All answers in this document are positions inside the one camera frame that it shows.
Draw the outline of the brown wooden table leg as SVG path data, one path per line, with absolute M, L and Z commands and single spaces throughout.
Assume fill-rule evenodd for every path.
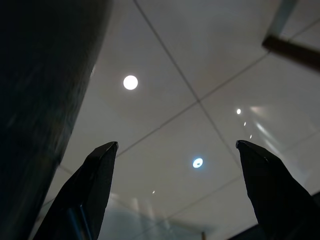
M 261 45 L 269 52 L 290 59 L 320 73 L 320 50 L 292 43 L 273 35 L 267 36 Z

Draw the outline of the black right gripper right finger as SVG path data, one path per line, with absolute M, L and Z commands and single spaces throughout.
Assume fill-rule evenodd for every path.
M 265 148 L 238 140 L 236 148 L 258 224 L 268 240 L 320 240 L 320 207 Z

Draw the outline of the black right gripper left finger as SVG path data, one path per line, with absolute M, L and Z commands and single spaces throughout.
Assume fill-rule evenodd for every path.
M 66 181 L 33 240 L 97 240 L 108 204 L 118 143 L 95 148 Z

